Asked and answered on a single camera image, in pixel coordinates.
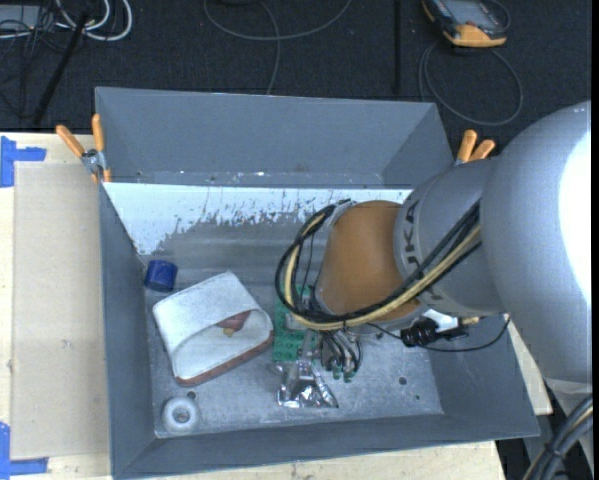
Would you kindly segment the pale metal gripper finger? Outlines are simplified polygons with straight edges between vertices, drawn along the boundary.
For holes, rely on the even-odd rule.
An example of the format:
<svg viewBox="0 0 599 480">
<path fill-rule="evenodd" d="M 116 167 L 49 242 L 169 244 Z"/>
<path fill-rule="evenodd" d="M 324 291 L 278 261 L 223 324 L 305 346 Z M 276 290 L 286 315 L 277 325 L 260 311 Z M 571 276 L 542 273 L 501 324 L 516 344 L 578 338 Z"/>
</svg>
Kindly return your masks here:
<svg viewBox="0 0 599 480">
<path fill-rule="evenodd" d="M 277 391 L 277 403 L 287 408 L 307 407 L 313 393 L 313 375 L 308 362 L 297 360 L 278 366 L 282 382 Z"/>
<path fill-rule="evenodd" d="M 339 407 L 339 403 L 325 380 L 315 375 L 307 381 L 303 388 L 303 406 L 311 408 L 333 408 Z"/>
</svg>

